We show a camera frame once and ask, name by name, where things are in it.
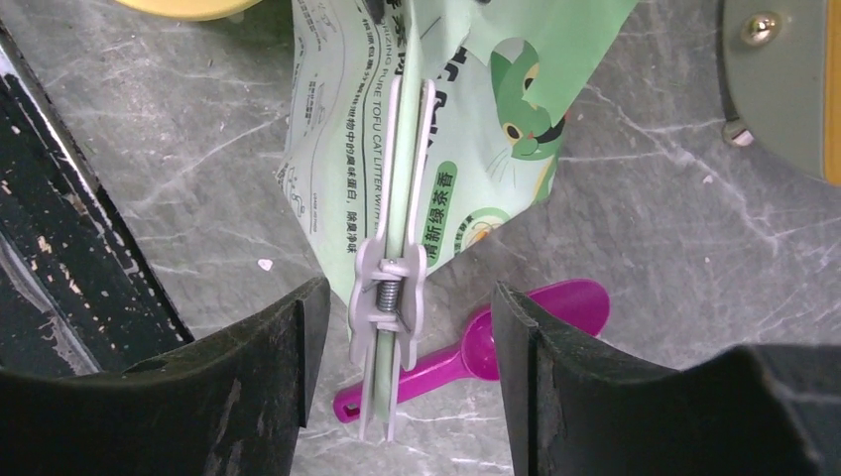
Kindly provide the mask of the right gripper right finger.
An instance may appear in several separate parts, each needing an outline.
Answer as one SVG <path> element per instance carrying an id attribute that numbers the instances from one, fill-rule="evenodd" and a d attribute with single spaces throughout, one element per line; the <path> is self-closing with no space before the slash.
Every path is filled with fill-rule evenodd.
<path id="1" fill-rule="evenodd" d="M 685 370 L 623 352 L 499 284 L 518 475 L 836 475 L 840 349 L 742 344 Z"/>

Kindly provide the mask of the yellow litter box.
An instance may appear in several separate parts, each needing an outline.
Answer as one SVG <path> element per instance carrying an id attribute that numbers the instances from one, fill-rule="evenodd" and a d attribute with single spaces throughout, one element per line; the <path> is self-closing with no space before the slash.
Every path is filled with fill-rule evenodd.
<path id="1" fill-rule="evenodd" d="M 260 0 L 117 0 L 143 13 L 180 21 L 212 21 L 237 15 Z"/>

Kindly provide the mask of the magenta plastic scoop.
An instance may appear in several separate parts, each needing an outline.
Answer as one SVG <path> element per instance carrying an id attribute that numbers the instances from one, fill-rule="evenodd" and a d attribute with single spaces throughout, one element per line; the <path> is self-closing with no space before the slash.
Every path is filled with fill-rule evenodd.
<path id="1" fill-rule="evenodd" d="M 527 296 L 555 318 L 592 336 L 602 331 L 610 315 L 609 295 L 593 280 L 559 282 L 529 291 Z M 500 380 L 488 304 L 471 314 L 458 342 L 420 357 L 413 370 L 400 373 L 397 402 L 461 379 Z"/>

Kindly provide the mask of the green cat litter bag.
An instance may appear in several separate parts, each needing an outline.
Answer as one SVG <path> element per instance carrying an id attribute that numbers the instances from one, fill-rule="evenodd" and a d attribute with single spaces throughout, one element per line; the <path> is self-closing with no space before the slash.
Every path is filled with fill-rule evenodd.
<path id="1" fill-rule="evenodd" d="M 566 112 L 631 1 L 296 1 L 296 57 L 277 181 L 316 259 L 349 301 L 375 231 L 388 100 L 413 60 L 433 82 L 416 240 L 436 270 L 545 200 Z"/>

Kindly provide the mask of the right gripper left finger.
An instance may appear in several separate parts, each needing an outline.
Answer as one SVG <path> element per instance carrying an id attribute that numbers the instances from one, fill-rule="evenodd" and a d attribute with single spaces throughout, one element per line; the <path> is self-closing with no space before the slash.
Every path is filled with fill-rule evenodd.
<path id="1" fill-rule="evenodd" d="M 122 371 L 1 375 L 5 475 L 287 475 L 330 317 L 313 278 L 267 308 Z"/>

